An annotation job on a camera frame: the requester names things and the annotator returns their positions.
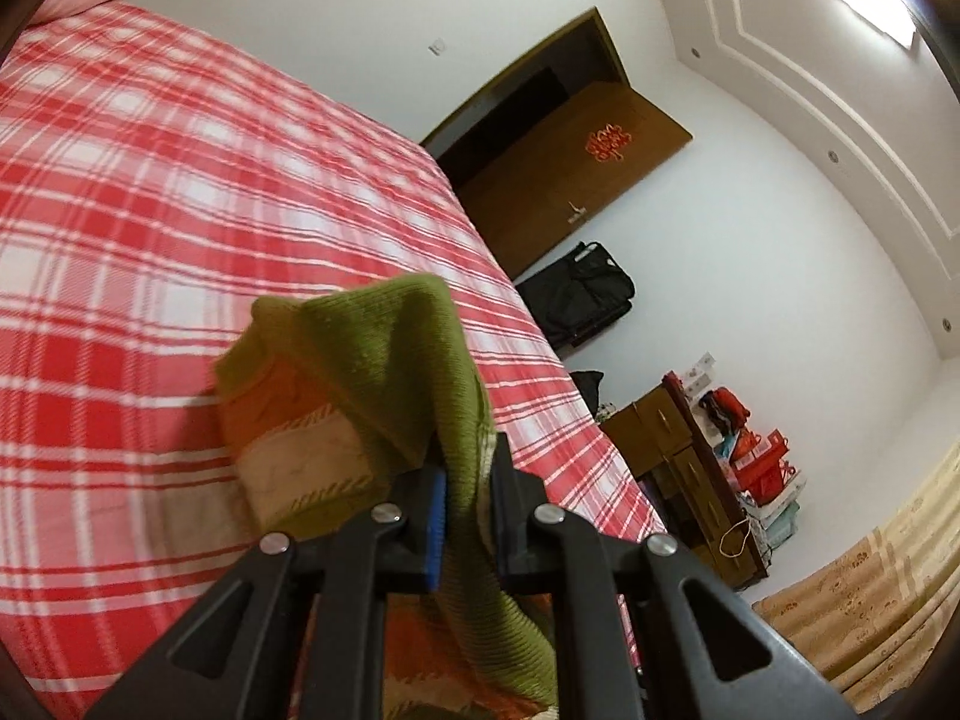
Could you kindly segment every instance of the red box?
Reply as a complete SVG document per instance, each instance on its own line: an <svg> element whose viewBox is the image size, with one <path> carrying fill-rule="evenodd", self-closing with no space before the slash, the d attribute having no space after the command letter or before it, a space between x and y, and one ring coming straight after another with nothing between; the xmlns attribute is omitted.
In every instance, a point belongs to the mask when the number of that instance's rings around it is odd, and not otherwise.
<svg viewBox="0 0 960 720"><path fill-rule="evenodd" d="M739 460L733 461L730 465L733 468L733 473L736 474L736 480L740 483L740 489L750 490L752 493L751 488L757 485L760 479L769 474L771 478L774 475L776 475L776 478L779 478L779 486L781 490L783 490L784 479L782 478L779 462L789 448L787 440L781 435L781 432L774 430L774 432L762 440L752 452L744 455ZM767 500L773 500L778 494L779 490ZM760 500L757 500L757 504L760 504L760 506L763 505Z"/></svg>
<svg viewBox="0 0 960 720"><path fill-rule="evenodd" d="M786 460L776 464L776 468L763 474L760 479L750 486L749 493L757 501L757 506L766 506L780 495L786 487L787 481L797 471Z"/></svg>

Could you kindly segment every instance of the curtain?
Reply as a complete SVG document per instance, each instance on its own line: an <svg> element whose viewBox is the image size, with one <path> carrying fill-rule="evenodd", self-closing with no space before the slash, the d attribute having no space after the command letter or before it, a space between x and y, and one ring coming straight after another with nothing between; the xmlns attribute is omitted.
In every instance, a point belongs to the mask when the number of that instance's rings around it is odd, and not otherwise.
<svg viewBox="0 0 960 720"><path fill-rule="evenodd" d="M960 600L960 443L894 517L754 610L858 712L906 688Z"/></svg>

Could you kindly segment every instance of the green cloth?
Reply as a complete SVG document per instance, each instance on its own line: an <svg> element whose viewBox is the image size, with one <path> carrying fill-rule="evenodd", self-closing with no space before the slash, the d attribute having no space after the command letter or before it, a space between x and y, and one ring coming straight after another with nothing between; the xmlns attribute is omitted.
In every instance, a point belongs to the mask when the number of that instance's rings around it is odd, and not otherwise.
<svg viewBox="0 0 960 720"><path fill-rule="evenodd" d="M500 590L481 538L496 428L443 280L401 276L306 302L259 298L251 313L251 327L216 365L218 391L236 391L265 356L285 357L323 383L352 420L371 461L390 474L419 466L436 433L448 471L437 594L443 616L487 680L555 706L553 648ZM349 504L360 511L368 501L352 493ZM311 508L328 505L306 496L285 522L309 521ZM304 535L302 528L294 532Z"/></svg>

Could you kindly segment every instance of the bed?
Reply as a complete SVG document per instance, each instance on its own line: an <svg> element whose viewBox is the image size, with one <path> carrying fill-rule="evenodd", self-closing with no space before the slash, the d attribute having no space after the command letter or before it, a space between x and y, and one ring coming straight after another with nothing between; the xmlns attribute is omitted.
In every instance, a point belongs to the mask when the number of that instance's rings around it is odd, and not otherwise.
<svg viewBox="0 0 960 720"><path fill-rule="evenodd" d="M443 172L240 50L128 4L0 69L0 640L79 717L256 535L211 363L264 293L445 279L515 464L659 528Z"/></svg>

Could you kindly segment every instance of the towel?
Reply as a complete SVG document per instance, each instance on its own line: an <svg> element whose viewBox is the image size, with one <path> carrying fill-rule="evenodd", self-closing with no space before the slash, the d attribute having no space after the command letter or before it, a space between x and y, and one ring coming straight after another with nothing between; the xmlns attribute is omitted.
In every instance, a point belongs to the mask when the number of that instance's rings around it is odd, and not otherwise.
<svg viewBox="0 0 960 720"><path fill-rule="evenodd" d="M263 531L310 538L385 499L437 434L448 471L440 589L392 597L384 715L523 718L557 704L544 630L488 547L496 429L445 283L416 274L297 302L258 298L215 365L224 439Z"/></svg>

